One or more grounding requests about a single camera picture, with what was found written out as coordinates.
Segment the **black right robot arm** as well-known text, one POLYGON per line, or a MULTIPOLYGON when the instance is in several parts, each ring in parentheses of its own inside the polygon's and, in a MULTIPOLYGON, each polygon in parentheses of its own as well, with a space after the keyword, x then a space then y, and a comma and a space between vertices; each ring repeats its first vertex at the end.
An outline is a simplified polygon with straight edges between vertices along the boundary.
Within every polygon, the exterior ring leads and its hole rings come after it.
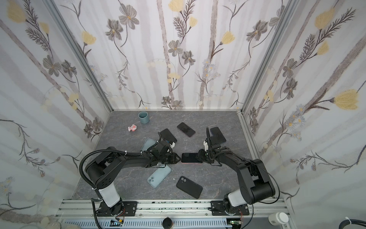
POLYGON ((204 149, 199 150, 196 158, 211 166, 226 165, 236 172, 239 189, 226 194, 223 199, 222 209, 228 215, 236 214, 245 205, 253 205, 276 195, 277 182, 260 159, 250 160, 235 154, 228 147, 215 145, 208 128, 204 149))

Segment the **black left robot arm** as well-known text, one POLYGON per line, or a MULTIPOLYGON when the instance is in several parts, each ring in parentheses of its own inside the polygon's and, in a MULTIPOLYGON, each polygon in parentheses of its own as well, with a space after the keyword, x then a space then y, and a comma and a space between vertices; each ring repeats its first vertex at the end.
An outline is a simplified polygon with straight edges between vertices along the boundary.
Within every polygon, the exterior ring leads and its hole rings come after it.
POLYGON ((117 150, 114 147, 88 153, 81 159, 79 173, 95 191, 98 198, 92 199, 94 215, 120 216, 125 206, 114 181, 126 168, 154 168, 158 165, 173 165, 181 158, 173 152, 177 139, 172 134, 158 133, 159 139, 146 150, 138 153, 117 150))

